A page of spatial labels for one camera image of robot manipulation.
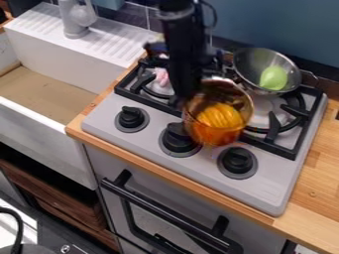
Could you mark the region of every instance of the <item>gray stovetop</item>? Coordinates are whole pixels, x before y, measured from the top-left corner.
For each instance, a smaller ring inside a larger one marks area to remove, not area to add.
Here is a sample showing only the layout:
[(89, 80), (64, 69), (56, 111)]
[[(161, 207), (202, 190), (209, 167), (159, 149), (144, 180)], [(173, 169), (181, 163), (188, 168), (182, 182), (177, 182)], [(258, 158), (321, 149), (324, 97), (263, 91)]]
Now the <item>gray stovetop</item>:
[[(303, 95), (303, 97), (306, 101), (306, 109), (310, 109), (314, 99), (308, 95)], [(295, 161), (248, 144), (234, 143), (229, 145), (249, 149), (258, 159), (257, 172), (245, 180), (227, 178), (217, 168), (216, 159), (226, 147), (203, 148), (200, 152), (188, 158), (174, 158), (166, 155), (160, 149), (159, 136), (168, 123), (180, 122), (180, 119), (115, 93), (107, 96), (85, 118), (82, 129), (263, 212), (279, 216), (285, 209), (326, 105), (327, 97), (324, 94)], [(150, 124), (137, 133), (119, 131), (114, 125), (114, 118), (120, 112), (122, 106), (143, 108), (151, 116)], [(279, 136), (278, 142), (292, 146), (299, 131), (300, 128), (297, 127), (285, 132)]]

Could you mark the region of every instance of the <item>green apple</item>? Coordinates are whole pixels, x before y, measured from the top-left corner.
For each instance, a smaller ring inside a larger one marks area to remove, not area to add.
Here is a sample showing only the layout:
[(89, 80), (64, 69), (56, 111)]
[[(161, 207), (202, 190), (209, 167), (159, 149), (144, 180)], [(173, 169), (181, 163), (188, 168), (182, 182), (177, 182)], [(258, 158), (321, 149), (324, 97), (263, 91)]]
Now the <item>green apple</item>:
[(281, 90), (286, 84), (287, 73), (278, 65), (267, 67), (260, 77), (260, 86), (269, 90)]

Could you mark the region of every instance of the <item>blue wall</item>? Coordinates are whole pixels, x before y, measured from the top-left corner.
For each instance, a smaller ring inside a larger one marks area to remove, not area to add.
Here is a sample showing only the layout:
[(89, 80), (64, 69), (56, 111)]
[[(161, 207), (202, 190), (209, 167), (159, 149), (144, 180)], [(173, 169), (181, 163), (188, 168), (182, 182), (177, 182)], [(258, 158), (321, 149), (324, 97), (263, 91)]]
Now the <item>blue wall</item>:
[(338, 0), (208, 0), (214, 35), (339, 67)]

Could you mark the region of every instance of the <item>gas stove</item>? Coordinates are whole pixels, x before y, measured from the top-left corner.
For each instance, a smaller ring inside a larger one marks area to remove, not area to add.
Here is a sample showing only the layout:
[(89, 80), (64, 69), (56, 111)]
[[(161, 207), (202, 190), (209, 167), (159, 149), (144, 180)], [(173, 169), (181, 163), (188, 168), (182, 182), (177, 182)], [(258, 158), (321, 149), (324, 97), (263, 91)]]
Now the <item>gas stove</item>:
[(83, 131), (272, 216), (283, 213), (327, 105), (302, 85), (282, 97), (253, 97), (255, 115), (239, 142), (200, 147), (184, 132), (170, 91), (133, 69), (82, 122)]

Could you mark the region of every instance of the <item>black knob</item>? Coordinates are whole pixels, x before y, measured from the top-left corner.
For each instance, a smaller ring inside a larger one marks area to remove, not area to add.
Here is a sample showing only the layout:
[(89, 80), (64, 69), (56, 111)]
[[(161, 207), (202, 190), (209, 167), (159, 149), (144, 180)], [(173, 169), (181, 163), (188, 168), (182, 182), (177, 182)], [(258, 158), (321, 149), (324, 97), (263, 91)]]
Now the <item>black knob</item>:
[(251, 153), (245, 148), (230, 148), (222, 158), (225, 169), (233, 174), (245, 174), (253, 167)]
[(198, 146), (184, 130), (183, 123), (169, 123), (163, 136), (163, 144), (176, 153), (187, 153)]
[(137, 107), (123, 106), (119, 117), (119, 123), (125, 128), (137, 128), (145, 121), (143, 111)]

